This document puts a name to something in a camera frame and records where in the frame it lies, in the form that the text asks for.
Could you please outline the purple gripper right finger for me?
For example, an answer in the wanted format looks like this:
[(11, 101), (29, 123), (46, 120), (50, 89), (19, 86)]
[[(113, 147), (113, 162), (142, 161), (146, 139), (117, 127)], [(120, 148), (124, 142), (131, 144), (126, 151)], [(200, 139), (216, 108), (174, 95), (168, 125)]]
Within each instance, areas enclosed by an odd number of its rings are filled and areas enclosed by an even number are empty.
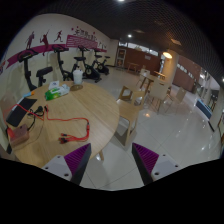
[(169, 155), (156, 152), (139, 145), (132, 144), (132, 154), (139, 170), (141, 179), (145, 185), (170, 175), (180, 169)]

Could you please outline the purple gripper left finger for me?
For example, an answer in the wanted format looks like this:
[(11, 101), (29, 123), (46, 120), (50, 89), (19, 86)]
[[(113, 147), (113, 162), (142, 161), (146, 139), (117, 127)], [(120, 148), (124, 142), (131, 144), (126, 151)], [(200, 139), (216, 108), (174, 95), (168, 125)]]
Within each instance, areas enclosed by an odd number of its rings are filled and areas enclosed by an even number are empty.
[(82, 181), (90, 155), (91, 144), (88, 143), (66, 156), (56, 155), (42, 169), (79, 185)]

